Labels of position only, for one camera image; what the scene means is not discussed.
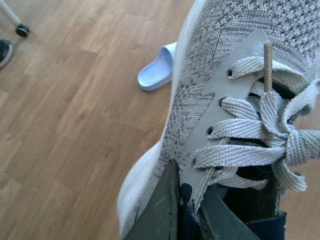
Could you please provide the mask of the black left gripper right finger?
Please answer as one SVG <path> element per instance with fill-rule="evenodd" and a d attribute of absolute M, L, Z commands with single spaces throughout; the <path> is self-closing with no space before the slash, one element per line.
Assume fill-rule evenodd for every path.
<path fill-rule="evenodd" d="M 226 188 L 209 186 L 198 211 L 202 240 L 257 240 L 255 235 L 224 203 Z"/>

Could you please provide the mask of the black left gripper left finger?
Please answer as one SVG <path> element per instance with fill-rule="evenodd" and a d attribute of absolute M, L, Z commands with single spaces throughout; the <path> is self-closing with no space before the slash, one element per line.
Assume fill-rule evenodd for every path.
<path fill-rule="evenodd" d="M 179 169 L 171 159 L 145 209 L 125 236 L 126 240 L 176 240 L 178 235 Z"/>

